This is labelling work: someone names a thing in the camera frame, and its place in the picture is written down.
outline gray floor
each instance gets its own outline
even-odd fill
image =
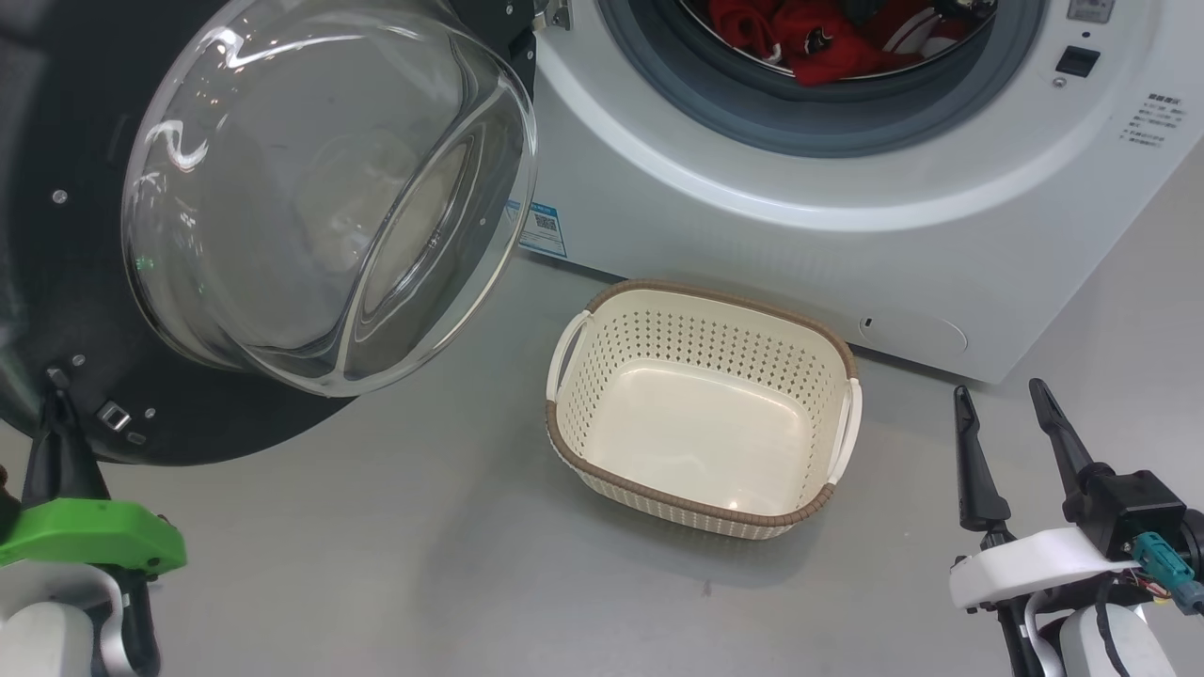
[[[1204,153],[1197,152],[1010,378],[976,389],[1013,530],[1060,525],[1025,382],[1102,460],[1204,506]],[[547,360],[603,282],[524,257],[411,379],[261,454],[111,467],[191,563],[154,594],[165,677],[1008,675],[995,620],[950,607],[951,383],[862,360],[864,423],[832,504],[775,541],[608,502],[549,448]],[[28,441],[0,429],[0,463]],[[1181,675],[1202,629],[1152,623]]]

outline plastic basket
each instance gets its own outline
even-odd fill
[[[815,320],[680,284],[624,282],[556,345],[548,435],[609,499],[771,538],[832,498],[861,423],[856,376],[849,347]]]

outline blue sticker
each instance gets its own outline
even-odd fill
[[[519,204],[514,200],[506,204],[506,212],[510,214],[510,218],[518,214],[518,210]],[[523,224],[519,245],[543,254],[568,258],[568,252],[565,249],[565,235],[560,230],[560,214],[555,207],[531,202],[531,211],[527,213],[526,223]]]

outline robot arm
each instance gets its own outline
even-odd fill
[[[0,481],[0,675],[155,677],[147,583],[185,564],[183,537],[110,499],[65,385],[53,385],[22,500]]]
[[[1040,379],[1029,382],[1037,419],[1054,446],[1075,526],[1016,538],[1007,528],[978,442],[969,392],[955,392],[961,525],[985,532],[982,552],[950,571],[954,604],[998,616],[1019,677],[1173,676],[1144,619],[1128,607],[1173,599],[1185,614],[1204,612],[1200,544],[1204,514],[1187,507],[1152,472],[1117,476],[1094,461]],[[1044,628],[1037,616],[1073,613]]]

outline label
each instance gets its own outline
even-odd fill
[[[510,200],[506,208],[517,214],[519,204]],[[519,245],[544,254],[562,259],[568,258],[568,252],[565,249],[565,235],[560,230],[560,214],[554,207],[539,202],[531,202],[531,211],[527,213],[526,223],[523,224]]]
[[[1070,0],[1067,17],[1079,22],[1105,24],[1112,18],[1115,0]]]
[[[1174,96],[1150,94],[1121,131],[1121,141],[1134,146],[1162,148],[1187,117],[1184,102]]]

